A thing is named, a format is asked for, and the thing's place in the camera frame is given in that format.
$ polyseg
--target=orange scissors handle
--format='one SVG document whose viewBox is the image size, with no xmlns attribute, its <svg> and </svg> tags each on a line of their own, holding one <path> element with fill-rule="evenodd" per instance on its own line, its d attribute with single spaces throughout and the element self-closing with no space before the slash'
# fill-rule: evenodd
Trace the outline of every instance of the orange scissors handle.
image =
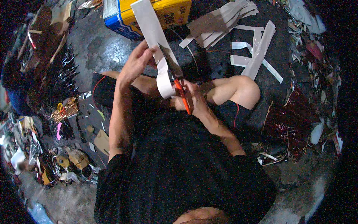
<svg viewBox="0 0 358 224">
<path fill-rule="evenodd" d="M 187 110 L 188 114 L 190 115 L 190 108 L 189 108 L 189 104 L 187 102 L 187 99 L 185 98 L 185 94 L 184 94 L 184 89 L 182 87 L 182 85 L 180 84 L 178 79 L 174 79 L 174 83 L 176 85 L 176 88 L 179 90 L 180 96 L 182 97 L 185 109 Z"/>
</svg>

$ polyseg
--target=hand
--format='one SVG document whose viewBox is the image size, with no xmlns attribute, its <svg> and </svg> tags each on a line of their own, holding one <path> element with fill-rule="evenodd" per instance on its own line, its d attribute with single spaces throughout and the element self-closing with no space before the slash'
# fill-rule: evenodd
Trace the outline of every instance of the hand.
<svg viewBox="0 0 358 224">
<path fill-rule="evenodd" d="M 148 48 L 146 40 L 142 41 L 129 56 L 121 73 L 117 77 L 117 80 L 120 80 L 125 84 L 132 84 L 132 82 L 143 73 L 143 70 L 148 63 L 151 63 L 152 66 L 154 66 L 154 53 L 155 49 Z"/>
<path fill-rule="evenodd" d="M 200 118 L 202 115 L 211 111 L 197 84 L 193 84 L 187 80 L 180 82 L 186 89 L 185 97 L 188 101 L 190 110 L 195 117 Z M 180 96 L 175 96 L 171 99 L 171 106 L 175 107 L 177 110 L 185 110 L 183 100 Z"/>
</svg>

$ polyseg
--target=plastic bag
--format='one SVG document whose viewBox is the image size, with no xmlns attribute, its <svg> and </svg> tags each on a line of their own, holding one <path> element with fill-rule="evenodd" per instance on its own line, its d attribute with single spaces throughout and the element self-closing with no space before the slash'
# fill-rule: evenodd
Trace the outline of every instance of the plastic bag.
<svg viewBox="0 0 358 224">
<path fill-rule="evenodd" d="M 47 216 L 44 207 L 39 203 L 33 203 L 32 209 L 27 208 L 37 224 L 53 224 L 50 218 Z"/>
<path fill-rule="evenodd" d="M 60 177 L 60 180 L 64 180 L 64 181 L 73 180 L 74 182 L 79 183 L 77 175 L 74 172 L 63 173 Z"/>
<path fill-rule="evenodd" d="M 35 165 L 36 158 L 40 154 L 40 147 L 37 144 L 30 145 L 30 153 L 29 153 L 29 165 Z"/>
</svg>

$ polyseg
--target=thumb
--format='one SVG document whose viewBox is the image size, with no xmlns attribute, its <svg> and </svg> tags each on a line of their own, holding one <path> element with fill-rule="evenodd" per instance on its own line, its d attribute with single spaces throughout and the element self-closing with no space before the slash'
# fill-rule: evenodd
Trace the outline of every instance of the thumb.
<svg viewBox="0 0 358 224">
<path fill-rule="evenodd" d="M 142 63 L 142 65 L 144 65 L 144 67 L 148 64 L 154 53 L 155 49 L 153 48 L 148 48 L 143 52 L 142 56 L 139 58 L 139 61 Z"/>
</svg>

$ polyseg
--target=black shirt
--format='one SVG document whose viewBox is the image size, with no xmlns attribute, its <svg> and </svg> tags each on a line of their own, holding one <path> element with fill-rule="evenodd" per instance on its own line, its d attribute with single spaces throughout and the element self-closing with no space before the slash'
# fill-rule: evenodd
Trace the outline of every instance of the black shirt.
<svg viewBox="0 0 358 224">
<path fill-rule="evenodd" d="M 119 154 L 98 177 L 97 223 L 173 223 L 215 207 L 231 223 L 258 223 L 276 196 L 255 158 L 232 157 L 217 136 L 185 113 L 143 127 L 133 159 Z"/>
</svg>

